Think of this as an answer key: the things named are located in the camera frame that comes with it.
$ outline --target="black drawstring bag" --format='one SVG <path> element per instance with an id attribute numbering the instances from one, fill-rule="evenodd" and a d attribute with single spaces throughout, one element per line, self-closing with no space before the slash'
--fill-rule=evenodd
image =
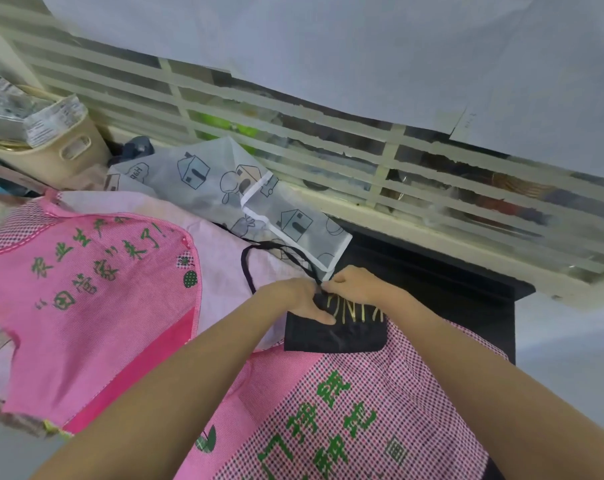
<path id="1" fill-rule="evenodd" d="M 329 326 L 289 312 L 284 331 L 284 350 L 317 353 L 377 352 L 386 345 L 387 320 L 382 311 L 375 306 L 346 301 L 341 296 L 321 290 L 317 272 L 302 251 L 277 242 L 245 241 L 252 242 L 242 251 L 242 271 L 251 292 L 255 293 L 255 285 L 249 272 L 250 250 L 278 249 L 318 284 L 318 291 L 313 298 L 315 305 L 333 315 L 337 321 L 335 325 Z M 309 269 L 301 266 L 299 260 L 284 248 L 294 251 L 309 263 Z"/>

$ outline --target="person's left arm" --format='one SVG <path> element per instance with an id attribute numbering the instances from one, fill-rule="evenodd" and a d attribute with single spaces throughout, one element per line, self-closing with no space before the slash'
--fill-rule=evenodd
<path id="1" fill-rule="evenodd" d="M 303 278 L 271 283 L 120 396 L 32 480 L 169 480 L 266 331 L 286 311 L 332 324 Z"/>

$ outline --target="beige plastic basket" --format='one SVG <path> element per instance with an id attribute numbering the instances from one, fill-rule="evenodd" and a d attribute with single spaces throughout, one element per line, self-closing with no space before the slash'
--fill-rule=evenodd
<path id="1" fill-rule="evenodd" d="M 59 96 L 27 86 L 20 86 L 33 96 L 59 100 Z M 32 150 L 0 148 L 0 160 L 10 167 L 56 189 L 66 181 L 95 165 L 106 165 L 110 152 L 88 114 L 64 134 Z"/>

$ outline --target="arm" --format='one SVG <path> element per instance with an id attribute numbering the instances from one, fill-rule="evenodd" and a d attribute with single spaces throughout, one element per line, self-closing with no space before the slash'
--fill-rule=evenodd
<path id="1" fill-rule="evenodd" d="M 388 315 L 507 480 L 604 479 L 602 428 L 408 292 L 353 266 L 323 288 Z"/>
<path id="2" fill-rule="evenodd" d="M 32 480 L 172 479 L 244 363 L 287 310 L 332 324 L 314 282 L 275 282 L 126 391 Z"/>

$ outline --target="black table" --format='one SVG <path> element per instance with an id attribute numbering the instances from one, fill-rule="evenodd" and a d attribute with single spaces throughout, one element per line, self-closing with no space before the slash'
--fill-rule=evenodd
<path id="1" fill-rule="evenodd" d="M 349 264 L 367 268 L 503 350 L 515 364 L 515 301 L 533 293 L 533 286 L 351 223 L 340 225 L 353 240 L 337 271 Z M 489 460 L 483 480 L 503 478 Z"/>

